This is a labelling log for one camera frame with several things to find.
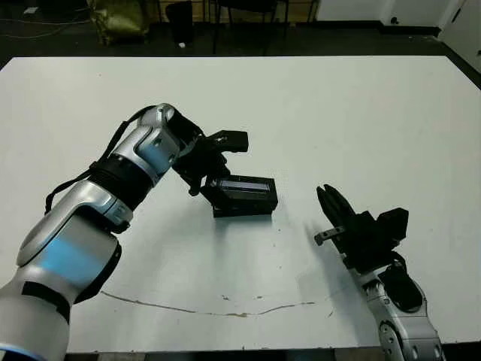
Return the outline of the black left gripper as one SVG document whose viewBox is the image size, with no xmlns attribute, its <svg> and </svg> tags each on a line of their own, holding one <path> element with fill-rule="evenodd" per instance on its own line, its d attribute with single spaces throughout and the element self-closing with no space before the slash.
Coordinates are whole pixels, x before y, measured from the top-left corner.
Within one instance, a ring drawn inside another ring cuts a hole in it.
<svg viewBox="0 0 481 361">
<path fill-rule="evenodd" d="M 174 170 L 189 185 L 189 194 L 199 193 L 209 201 L 213 208 L 224 208 L 224 195 L 217 185 L 217 181 L 230 179 L 231 172 L 223 156 L 223 146 L 228 137 L 225 133 L 215 133 L 208 137 L 199 137 L 189 153 L 179 157 L 174 164 Z M 203 186 L 201 181 L 207 179 Z"/>
</svg>

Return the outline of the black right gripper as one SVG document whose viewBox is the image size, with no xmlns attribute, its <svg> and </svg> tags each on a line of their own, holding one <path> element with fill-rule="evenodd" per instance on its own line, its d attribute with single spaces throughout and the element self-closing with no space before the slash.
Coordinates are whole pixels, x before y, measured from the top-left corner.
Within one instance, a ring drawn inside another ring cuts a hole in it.
<svg viewBox="0 0 481 361">
<path fill-rule="evenodd" d="M 333 226 L 314 236 L 317 245 L 331 240 L 343 264 L 357 272 L 370 272 L 395 261 L 395 239 L 389 230 L 393 211 L 381 213 L 378 218 L 367 211 L 355 214 L 350 203 L 333 186 L 318 186 L 316 193 L 324 215 Z"/>
</svg>

